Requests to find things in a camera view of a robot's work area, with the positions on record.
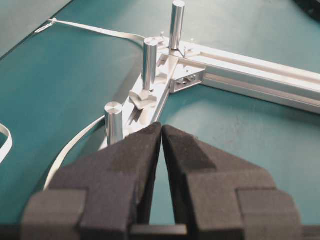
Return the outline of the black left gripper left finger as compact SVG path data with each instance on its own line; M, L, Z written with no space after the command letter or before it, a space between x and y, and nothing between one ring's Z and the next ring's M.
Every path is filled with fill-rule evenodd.
M23 240L126 240L150 220L162 126L60 168L24 211Z

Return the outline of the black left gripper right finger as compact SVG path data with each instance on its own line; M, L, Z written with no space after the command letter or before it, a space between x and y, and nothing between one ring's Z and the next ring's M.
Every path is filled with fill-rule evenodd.
M175 221L192 240L299 240L293 198L264 168L196 139L162 128Z

